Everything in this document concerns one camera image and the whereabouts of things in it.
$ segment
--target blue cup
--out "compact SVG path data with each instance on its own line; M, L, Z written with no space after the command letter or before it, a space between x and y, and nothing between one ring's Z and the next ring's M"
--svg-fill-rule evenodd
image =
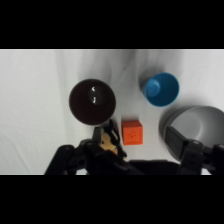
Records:
M177 78L169 73L160 73L142 84L146 99L156 107L166 107L178 97L180 86Z

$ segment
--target table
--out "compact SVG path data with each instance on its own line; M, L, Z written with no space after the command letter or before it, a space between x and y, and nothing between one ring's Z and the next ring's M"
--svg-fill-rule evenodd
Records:
M70 91L86 78L114 90L120 132L121 120L139 119L144 126L144 145L123 147L128 159L175 161L159 123L183 106L224 110L223 62L224 50L0 50L0 174L44 174L59 146L91 138L94 127L78 122L68 106ZM159 72L174 74L181 86L166 108L150 105L139 88Z

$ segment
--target white surface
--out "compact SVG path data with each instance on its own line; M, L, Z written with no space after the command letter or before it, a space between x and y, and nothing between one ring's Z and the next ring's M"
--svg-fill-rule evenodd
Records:
M161 109L145 100L139 77L163 71L179 79L181 92ZM224 110L224 50L0 50L0 174L43 174L59 146L91 138L93 127L68 106L70 91L86 78L114 90L119 128L121 119L143 124L144 145L124 147L128 159L174 161L158 134L167 112L186 105Z

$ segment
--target gray bowl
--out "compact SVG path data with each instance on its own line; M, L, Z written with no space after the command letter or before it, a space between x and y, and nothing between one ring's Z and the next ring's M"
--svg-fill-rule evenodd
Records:
M210 148L224 144L224 113L214 107L197 106L175 112L165 124L164 138L168 126L174 127L185 138L200 141Z

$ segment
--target red block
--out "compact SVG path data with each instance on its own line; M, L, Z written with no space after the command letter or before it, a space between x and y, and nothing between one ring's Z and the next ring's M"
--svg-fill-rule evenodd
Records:
M123 121L122 134L124 145L143 144L143 126L139 121Z

